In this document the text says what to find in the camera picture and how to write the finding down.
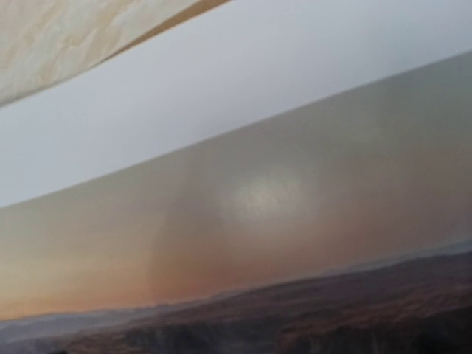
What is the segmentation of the photo print with white border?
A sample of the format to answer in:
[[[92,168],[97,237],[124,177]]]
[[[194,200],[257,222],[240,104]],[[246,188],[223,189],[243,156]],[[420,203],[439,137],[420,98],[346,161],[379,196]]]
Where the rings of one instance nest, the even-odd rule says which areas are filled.
[[[3,353],[469,353],[471,3],[230,1],[1,107]]]

